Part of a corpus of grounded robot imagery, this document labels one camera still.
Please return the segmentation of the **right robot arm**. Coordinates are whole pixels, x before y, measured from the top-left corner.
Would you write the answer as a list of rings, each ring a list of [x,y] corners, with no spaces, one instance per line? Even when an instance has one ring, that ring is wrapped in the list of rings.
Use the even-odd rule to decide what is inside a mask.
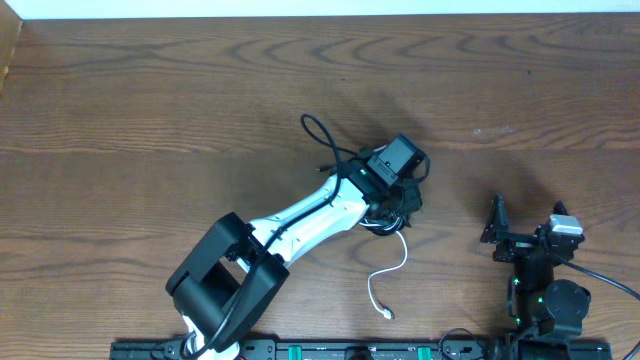
[[[480,241],[493,244],[493,260],[513,265],[507,310],[520,331],[535,337],[568,339],[582,333],[590,292],[577,283],[557,279],[554,269],[570,261],[584,242],[579,220],[557,202],[544,224],[531,234],[510,230],[505,202],[497,195]]]

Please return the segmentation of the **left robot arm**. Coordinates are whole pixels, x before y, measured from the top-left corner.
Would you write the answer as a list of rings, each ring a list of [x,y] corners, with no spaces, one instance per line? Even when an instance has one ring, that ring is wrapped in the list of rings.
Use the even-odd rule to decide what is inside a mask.
[[[410,176],[385,181],[368,167],[340,170],[276,214],[217,220],[165,285],[188,327],[181,358],[235,358],[295,261],[355,226],[378,236],[401,231],[422,206],[419,184]]]

